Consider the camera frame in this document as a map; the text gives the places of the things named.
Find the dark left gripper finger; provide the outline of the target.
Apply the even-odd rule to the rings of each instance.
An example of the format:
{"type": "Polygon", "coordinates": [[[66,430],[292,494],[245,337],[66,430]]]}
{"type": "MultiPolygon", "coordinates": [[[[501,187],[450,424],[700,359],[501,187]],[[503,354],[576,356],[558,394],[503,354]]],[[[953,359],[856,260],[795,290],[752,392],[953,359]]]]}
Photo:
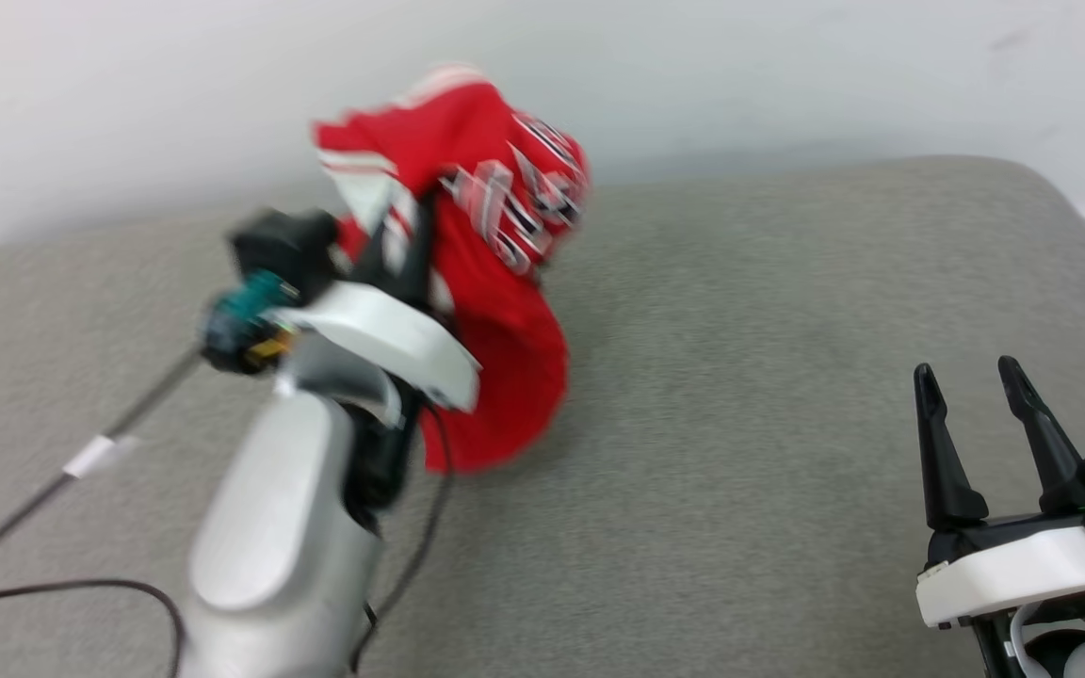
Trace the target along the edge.
{"type": "Polygon", "coordinates": [[[441,188],[431,188],[417,203],[413,235],[406,246],[399,273],[399,300],[413,306],[418,312],[433,314],[431,306],[431,279],[433,279],[433,250],[436,236],[436,210],[441,188]]]}
{"type": "Polygon", "coordinates": [[[375,289],[398,289],[400,279],[390,266],[386,256],[386,236],[388,233],[386,212],[378,220],[374,231],[367,236],[367,241],[359,253],[357,261],[352,267],[352,281],[354,283],[366,284],[375,289]]]}

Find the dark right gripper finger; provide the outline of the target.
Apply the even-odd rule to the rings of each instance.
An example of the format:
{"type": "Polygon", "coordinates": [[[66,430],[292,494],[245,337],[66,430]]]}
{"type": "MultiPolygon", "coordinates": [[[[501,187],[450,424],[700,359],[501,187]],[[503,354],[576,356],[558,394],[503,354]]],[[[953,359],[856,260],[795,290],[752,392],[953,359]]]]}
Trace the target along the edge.
{"type": "Polygon", "coordinates": [[[916,366],[914,387],[927,526],[947,530],[982,525],[990,507],[969,484],[947,428],[947,402],[930,364],[916,366]]]}
{"type": "Polygon", "coordinates": [[[1042,486],[1041,512],[1074,514],[1085,509],[1085,486],[1077,477],[1081,457],[1060,422],[1012,356],[997,361],[1004,395],[1012,415],[1021,422],[1030,455],[1042,486]]]}

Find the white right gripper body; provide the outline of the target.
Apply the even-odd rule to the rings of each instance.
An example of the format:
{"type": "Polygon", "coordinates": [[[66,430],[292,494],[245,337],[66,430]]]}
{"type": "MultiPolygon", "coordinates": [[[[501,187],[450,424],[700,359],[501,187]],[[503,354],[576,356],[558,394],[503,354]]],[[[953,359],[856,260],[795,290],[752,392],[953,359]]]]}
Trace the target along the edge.
{"type": "Polygon", "coordinates": [[[926,626],[1085,593],[1085,512],[967,520],[927,512],[926,566],[916,579],[926,626]]]}

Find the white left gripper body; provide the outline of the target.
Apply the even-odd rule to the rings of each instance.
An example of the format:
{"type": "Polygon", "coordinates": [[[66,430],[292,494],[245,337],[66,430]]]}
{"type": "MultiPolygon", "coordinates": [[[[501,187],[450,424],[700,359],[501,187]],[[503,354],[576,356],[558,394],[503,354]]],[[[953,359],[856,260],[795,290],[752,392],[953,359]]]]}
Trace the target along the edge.
{"type": "Polygon", "coordinates": [[[447,409],[472,412],[477,406],[478,361],[461,340],[380,289],[332,284],[318,300],[293,310],[293,325],[315,331],[447,409]]]}

